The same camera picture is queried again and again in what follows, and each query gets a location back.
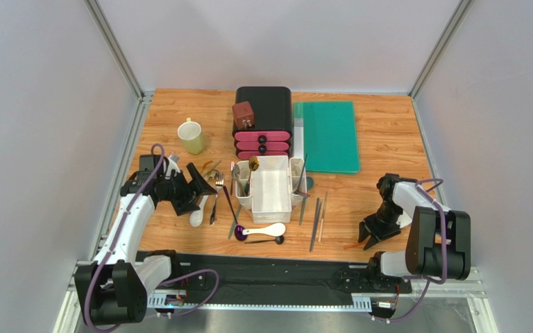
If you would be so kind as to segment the orange chopstick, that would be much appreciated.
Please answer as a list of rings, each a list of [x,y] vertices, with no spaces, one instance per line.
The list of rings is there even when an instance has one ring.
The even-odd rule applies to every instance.
[[[364,242],[359,242],[356,244],[350,244],[350,245],[344,246],[343,249],[348,250],[348,249],[356,248],[356,247],[363,246],[363,245],[364,245]]]

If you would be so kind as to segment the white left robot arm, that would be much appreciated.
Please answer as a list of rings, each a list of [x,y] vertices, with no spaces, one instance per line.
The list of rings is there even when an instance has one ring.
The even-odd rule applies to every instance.
[[[192,177],[187,180],[177,160],[163,154],[140,156],[139,169],[120,189],[119,211],[108,238],[92,263],[76,270],[83,320],[96,332],[142,322],[155,289],[184,279],[173,250],[153,251],[135,265],[143,231],[158,203],[167,201],[183,215],[200,209],[198,197],[217,192],[192,163],[186,166]]]

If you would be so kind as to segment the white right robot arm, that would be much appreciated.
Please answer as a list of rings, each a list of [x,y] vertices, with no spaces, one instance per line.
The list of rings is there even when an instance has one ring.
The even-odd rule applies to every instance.
[[[471,271],[471,218],[433,198],[425,180],[387,173],[376,185],[382,203],[359,223],[358,240],[368,250],[409,227],[406,248],[378,252],[375,270],[393,278],[426,278],[436,284],[465,280]]]

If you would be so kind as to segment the white ceramic spoon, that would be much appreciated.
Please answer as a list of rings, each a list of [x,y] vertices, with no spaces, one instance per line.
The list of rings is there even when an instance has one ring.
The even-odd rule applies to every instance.
[[[189,224],[193,228],[199,227],[203,222],[204,208],[207,203],[208,196],[202,196],[198,201],[198,210],[193,211],[189,216]]]
[[[273,223],[263,228],[245,228],[242,230],[243,236],[250,234],[265,234],[271,237],[282,236],[286,232],[286,225],[284,223]]]

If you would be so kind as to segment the large silver fork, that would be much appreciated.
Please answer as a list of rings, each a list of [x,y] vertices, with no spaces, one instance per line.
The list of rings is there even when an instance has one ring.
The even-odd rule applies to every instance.
[[[221,192],[221,190],[224,187],[224,180],[225,180],[224,173],[222,171],[216,172],[215,180],[216,180],[215,185],[216,185],[217,193],[214,196],[214,201],[213,201],[213,205],[212,205],[212,211],[211,211],[211,215],[210,215],[210,225],[214,225],[215,220],[216,220],[217,201],[218,201],[219,193]]]

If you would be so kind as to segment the teal plastic knife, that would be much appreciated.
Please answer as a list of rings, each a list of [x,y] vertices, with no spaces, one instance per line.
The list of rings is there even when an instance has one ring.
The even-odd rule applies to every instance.
[[[228,239],[231,239],[231,237],[234,235],[235,228],[236,228],[237,225],[238,225],[238,220],[237,220],[237,219],[238,219],[238,216],[239,216],[241,210],[242,210],[242,205],[239,204],[239,205],[237,206],[237,209],[236,209],[235,213],[234,213],[234,219],[233,219],[233,221],[232,221],[232,225],[231,225],[231,227],[230,227],[230,232],[229,232],[229,234],[228,234]]]

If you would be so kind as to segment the small silver fork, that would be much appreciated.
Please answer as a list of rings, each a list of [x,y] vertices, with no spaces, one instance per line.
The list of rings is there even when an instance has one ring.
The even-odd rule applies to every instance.
[[[235,161],[231,161],[230,163],[230,186],[229,186],[229,194],[232,194],[233,193],[233,187],[234,187],[234,170],[235,170],[235,167],[236,167],[236,162]]]

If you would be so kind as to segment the yellow-green mug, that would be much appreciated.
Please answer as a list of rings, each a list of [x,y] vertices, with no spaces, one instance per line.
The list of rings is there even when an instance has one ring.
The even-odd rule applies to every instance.
[[[187,118],[187,120],[178,127],[177,135],[188,153],[198,155],[203,152],[205,148],[205,139],[203,129],[198,122],[193,121],[191,118]]]

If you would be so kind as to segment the gold spoon in caddy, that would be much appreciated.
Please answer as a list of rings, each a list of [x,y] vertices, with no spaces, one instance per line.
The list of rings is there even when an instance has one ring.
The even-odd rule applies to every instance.
[[[260,160],[258,159],[257,156],[251,156],[248,159],[248,167],[249,167],[248,182],[246,183],[245,190],[247,194],[250,194],[253,172],[257,171],[258,168],[260,167]]]

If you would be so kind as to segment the black small spoon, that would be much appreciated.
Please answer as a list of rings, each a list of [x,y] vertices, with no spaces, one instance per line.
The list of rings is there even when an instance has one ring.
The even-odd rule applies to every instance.
[[[285,242],[285,238],[281,235],[281,236],[274,237],[272,239],[246,241],[245,244],[261,244],[261,243],[267,243],[267,242],[274,242],[275,244],[281,245]]]

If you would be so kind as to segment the white perforated utensil caddy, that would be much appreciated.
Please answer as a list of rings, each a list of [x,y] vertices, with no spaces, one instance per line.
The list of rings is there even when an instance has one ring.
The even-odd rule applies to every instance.
[[[260,167],[253,172],[250,194],[245,187],[248,182],[248,160],[236,163],[234,170],[235,196],[256,224],[288,223],[304,199],[294,194],[303,165],[303,158],[259,156]],[[306,189],[304,174],[302,190]]]

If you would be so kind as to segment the brown relay block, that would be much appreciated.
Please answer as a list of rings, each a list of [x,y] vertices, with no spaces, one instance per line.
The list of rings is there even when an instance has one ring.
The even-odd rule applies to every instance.
[[[248,101],[234,104],[232,114],[237,129],[252,128],[255,125],[255,113]]]

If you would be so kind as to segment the black and pink drawer box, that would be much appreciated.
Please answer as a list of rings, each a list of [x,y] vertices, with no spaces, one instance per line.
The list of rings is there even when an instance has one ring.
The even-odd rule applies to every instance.
[[[232,123],[235,155],[291,157],[294,114],[291,90],[283,86],[243,86],[235,92],[235,103],[248,101],[255,113],[252,128],[237,129]]]

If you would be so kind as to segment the teal cutting mat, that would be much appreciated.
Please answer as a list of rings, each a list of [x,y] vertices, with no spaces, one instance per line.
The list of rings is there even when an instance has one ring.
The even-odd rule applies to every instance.
[[[308,101],[294,104],[301,120],[307,171],[356,174],[361,171],[355,107],[352,101]]]

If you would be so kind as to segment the black mounting rail base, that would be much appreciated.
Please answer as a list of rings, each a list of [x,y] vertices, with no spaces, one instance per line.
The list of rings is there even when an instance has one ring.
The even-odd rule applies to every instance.
[[[178,253],[166,288],[188,303],[210,305],[345,306],[354,293],[411,294],[408,282],[372,273],[362,262],[331,262]]]

